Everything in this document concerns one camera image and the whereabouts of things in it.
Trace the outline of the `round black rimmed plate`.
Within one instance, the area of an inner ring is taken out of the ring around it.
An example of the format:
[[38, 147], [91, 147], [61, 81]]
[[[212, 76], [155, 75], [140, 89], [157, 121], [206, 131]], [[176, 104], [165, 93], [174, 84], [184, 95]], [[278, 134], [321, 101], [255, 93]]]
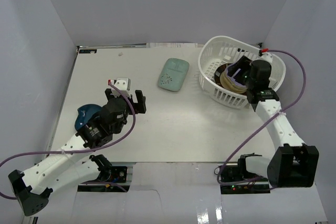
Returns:
[[223, 65], [219, 66], [214, 73], [214, 81], [218, 86], [222, 87], [222, 85], [220, 84], [219, 78], [220, 78], [221, 73], [223, 73], [225, 71], [225, 69], [228, 65], [230, 65], [230, 63], [226, 63], [226, 64], [223, 64]]

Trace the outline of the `dark blue leaf dish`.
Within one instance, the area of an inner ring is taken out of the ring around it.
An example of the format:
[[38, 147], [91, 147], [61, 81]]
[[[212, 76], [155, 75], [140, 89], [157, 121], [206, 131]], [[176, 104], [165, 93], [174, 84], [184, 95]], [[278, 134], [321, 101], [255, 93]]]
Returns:
[[91, 117], [100, 112], [102, 109], [101, 106], [97, 104], [85, 104], [82, 105], [77, 109], [78, 115], [75, 120], [75, 130], [79, 130], [81, 127], [83, 127], [88, 121], [91, 119]]

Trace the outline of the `teal rectangular plate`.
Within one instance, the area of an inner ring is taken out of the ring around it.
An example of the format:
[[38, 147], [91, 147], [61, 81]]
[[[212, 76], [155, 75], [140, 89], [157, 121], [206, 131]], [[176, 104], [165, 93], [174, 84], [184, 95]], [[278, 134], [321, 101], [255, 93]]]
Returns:
[[189, 67], [190, 64], [185, 60], [169, 58], [159, 75], [158, 87], [172, 92], [180, 91]]

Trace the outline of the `purple square panda plate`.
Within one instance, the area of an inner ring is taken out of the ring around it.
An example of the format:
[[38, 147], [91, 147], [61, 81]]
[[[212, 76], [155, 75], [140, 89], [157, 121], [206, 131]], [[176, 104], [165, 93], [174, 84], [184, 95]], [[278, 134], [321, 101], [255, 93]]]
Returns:
[[231, 81], [233, 81], [235, 84], [237, 84], [236, 83], [236, 73], [239, 68], [242, 68], [242, 67], [238, 63], [233, 63], [233, 64], [228, 65], [224, 71], [229, 76]]

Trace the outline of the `yellow square panda plate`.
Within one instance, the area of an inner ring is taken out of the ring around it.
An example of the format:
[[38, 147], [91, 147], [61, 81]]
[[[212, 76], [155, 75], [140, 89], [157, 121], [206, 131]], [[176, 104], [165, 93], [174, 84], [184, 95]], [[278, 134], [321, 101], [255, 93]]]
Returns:
[[247, 90], [247, 88], [245, 86], [241, 87], [241, 86], [235, 84], [233, 81], [231, 81], [231, 79], [226, 74], [226, 72], [223, 72], [223, 73], [220, 74], [219, 80], [220, 80], [220, 83], [221, 83], [223, 88], [225, 88], [226, 90], [231, 91], [233, 93], [243, 94]]

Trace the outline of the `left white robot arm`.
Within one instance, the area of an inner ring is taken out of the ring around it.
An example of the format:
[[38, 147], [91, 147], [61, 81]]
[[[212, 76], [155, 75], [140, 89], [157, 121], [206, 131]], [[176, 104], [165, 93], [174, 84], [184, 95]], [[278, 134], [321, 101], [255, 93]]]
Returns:
[[50, 151], [47, 157], [24, 170], [8, 175], [14, 200], [26, 217], [43, 210], [51, 194], [68, 186], [77, 186], [91, 180], [104, 182], [112, 173], [111, 163], [103, 155], [93, 155], [121, 142], [129, 132], [114, 141], [121, 133], [129, 115], [146, 113], [146, 97], [136, 90], [137, 101], [117, 87], [105, 90], [108, 102], [84, 124], [60, 149]]

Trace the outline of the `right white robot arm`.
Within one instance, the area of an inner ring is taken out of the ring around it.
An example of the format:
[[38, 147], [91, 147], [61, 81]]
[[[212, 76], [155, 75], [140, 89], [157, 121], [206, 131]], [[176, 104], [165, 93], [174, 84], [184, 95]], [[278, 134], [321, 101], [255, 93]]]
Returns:
[[247, 182], [255, 175], [268, 179], [272, 187], [311, 187], [319, 152], [300, 138], [285, 114], [277, 93], [269, 86], [271, 64], [265, 60], [241, 57], [225, 70], [228, 79], [246, 88], [248, 103], [257, 113], [275, 147], [271, 159], [258, 154], [243, 154], [238, 160], [237, 175]]

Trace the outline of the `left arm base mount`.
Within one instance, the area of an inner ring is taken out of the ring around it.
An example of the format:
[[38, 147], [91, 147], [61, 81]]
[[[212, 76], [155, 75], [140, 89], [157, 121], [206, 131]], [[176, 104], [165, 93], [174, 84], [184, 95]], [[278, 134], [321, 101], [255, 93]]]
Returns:
[[89, 159], [98, 165], [99, 175], [96, 179], [78, 185], [78, 192], [87, 193], [127, 193], [127, 166], [112, 165], [102, 154], [90, 155]]

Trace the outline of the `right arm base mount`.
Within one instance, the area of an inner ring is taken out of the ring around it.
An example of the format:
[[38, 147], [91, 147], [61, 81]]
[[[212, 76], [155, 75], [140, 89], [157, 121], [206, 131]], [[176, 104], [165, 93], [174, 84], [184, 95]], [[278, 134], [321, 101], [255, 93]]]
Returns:
[[245, 159], [250, 156], [260, 156], [255, 153], [241, 155], [237, 162], [229, 162], [220, 174], [222, 195], [247, 195], [269, 194], [270, 184], [268, 179], [260, 175], [248, 172], [245, 167]]

